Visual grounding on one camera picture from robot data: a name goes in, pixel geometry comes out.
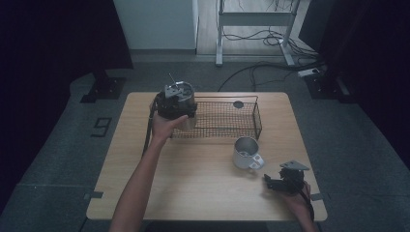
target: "wooden table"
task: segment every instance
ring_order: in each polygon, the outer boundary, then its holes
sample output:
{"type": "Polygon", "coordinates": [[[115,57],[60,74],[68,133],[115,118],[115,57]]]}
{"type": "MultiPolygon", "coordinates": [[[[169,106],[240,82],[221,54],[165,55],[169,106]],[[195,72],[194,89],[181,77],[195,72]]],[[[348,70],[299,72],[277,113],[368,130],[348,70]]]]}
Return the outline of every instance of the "wooden table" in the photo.
{"type": "MultiPolygon", "coordinates": [[[[141,158],[156,93],[130,93],[111,141],[87,210],[90,219],[111,219],[117,201],[141,158]]],[[[280,164],[296,160],[310,168],[311,193],[319,187],[311,170],[292,106],[284,93],[195,93],[197,97],[258,96],[263,130],[258,143],[265,160],[260,170],[232,162],[236,138],[170,138],[162,149],[144,219],[293,220],[278,195],[267,189],[263,174],[279,179],[280,164]]],[[[325,220],[323,200],[312,202],[315,220],[325,220]]]]}

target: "power strip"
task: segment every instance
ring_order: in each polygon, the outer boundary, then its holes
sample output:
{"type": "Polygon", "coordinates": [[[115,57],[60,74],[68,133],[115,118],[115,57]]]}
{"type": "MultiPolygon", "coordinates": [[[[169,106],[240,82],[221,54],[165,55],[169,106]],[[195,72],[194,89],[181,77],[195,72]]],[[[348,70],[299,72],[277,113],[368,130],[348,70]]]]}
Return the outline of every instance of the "power strip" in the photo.
{"type": "Polygon", "coordinates": [[[298,72],[299,77],[306,77],[306,76],[320,75],[320,74],[321,73],[318,69],[311,69],[311,70],[305,70],[305,71],[298,72]]]}

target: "metal mesh basket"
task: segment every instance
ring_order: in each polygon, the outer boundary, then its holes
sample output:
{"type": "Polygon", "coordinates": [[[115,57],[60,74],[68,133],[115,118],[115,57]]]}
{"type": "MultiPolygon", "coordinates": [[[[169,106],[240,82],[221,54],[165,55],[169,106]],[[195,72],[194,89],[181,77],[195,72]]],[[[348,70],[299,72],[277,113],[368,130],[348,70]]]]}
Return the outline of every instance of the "metal mesh basket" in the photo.
{"type": "Polygon", "coordinates": [[[259,138],[262,123],[257,96],[195,97],[196,126],[192,130],[174,130],[174,138],[239,137],[259,138]]]}

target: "white wall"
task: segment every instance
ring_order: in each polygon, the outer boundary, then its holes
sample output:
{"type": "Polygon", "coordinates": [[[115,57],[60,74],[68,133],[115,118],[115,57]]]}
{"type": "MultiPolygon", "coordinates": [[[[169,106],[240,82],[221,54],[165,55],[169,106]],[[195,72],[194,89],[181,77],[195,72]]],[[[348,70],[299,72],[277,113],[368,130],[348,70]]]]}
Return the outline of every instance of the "white wall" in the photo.
{"type": "Polygon", "coordinates": [[[129,49],[196,49],[197,0],[114,0],[129,49]]]}

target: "human hand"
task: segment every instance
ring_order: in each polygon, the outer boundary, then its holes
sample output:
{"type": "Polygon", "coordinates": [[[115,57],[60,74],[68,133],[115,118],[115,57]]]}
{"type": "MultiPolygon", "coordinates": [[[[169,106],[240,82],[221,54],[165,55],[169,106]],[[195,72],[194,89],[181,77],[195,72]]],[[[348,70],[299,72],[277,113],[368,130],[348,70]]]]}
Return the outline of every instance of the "human hand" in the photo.
{"type": "MultiPolygon", "coordinates": [[[[310,199],[310,185],[305,182],[302,192],[310,199]]],[[[308,205],[301,194],[289,194],[288,192],[278,191],[278,194],[286,203],[289,210],[297,217],[300,214],[309,214],[308,205]]]]}
{"type": "Polygon", "coordinates": [[[157,112],[154,113],[153,118],[153,139],[165,142],[171,136],[172,131],[180,124],[188,119],[188,115],[181,116],[174,120],[164,119],[157,112]]]}
{"type": "MultiPolygon", "coordinates": [[[[310,185],[305,182],[302,192],[310,200],[310,185]]],[[[286,203],[287,208],[296,217],[302,226],[302,231],[316,231],[313,221],[310,218],[308,204],[300,193],[289,194],[288,192],[278,191],[278,195],[286,203]]]]}

